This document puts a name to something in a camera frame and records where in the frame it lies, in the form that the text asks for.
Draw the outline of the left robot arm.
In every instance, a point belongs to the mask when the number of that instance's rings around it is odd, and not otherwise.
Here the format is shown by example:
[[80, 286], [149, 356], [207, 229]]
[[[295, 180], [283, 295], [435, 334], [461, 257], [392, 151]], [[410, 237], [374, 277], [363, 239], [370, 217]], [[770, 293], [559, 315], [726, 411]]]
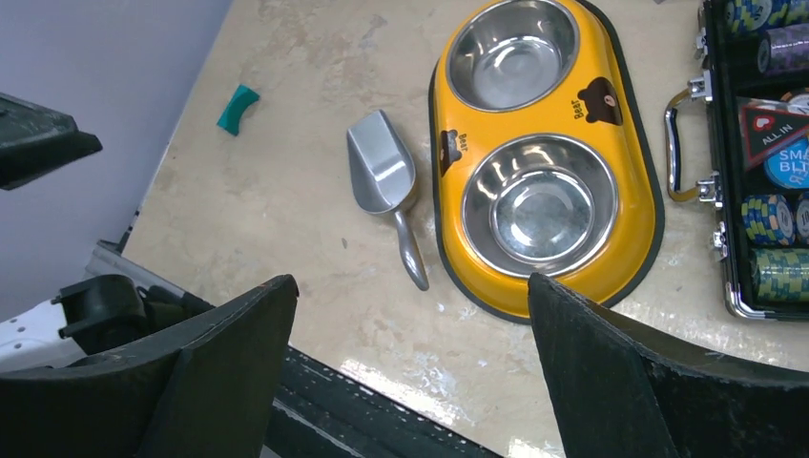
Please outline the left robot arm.
[[11, 191], [102, 150], [68, 114], [1, 94], [1, 188]]

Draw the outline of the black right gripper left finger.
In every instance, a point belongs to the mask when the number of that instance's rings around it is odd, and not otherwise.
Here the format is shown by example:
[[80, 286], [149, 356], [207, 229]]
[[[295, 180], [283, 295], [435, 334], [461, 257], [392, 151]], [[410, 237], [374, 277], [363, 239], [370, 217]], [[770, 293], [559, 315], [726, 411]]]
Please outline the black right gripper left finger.
[[5, 457], [256, 457], [295, 318], [281, 275], [137, 341], [1, 378]]

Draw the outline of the silver metal food scoop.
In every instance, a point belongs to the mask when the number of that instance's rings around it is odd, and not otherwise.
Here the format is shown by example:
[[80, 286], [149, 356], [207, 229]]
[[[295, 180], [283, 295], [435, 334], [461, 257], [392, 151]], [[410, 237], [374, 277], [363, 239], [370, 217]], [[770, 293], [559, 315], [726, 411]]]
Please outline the silver metal food scoop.
[[346, 146], [354, 199], [369, 215], [392, 217], [404, 269], [420, 290], [428, 290], [425, 264], [406, 218], [417, 177], [411, 153], [383, 110], [350, 126]]

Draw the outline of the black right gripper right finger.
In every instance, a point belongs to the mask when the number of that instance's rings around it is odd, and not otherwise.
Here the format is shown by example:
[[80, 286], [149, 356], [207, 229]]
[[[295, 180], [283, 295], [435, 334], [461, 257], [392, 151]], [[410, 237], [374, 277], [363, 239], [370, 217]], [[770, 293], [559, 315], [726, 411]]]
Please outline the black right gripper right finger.
[[569, 457], [804, 457], [808, 376], [689, 343], [558, 281], [530, 323]]

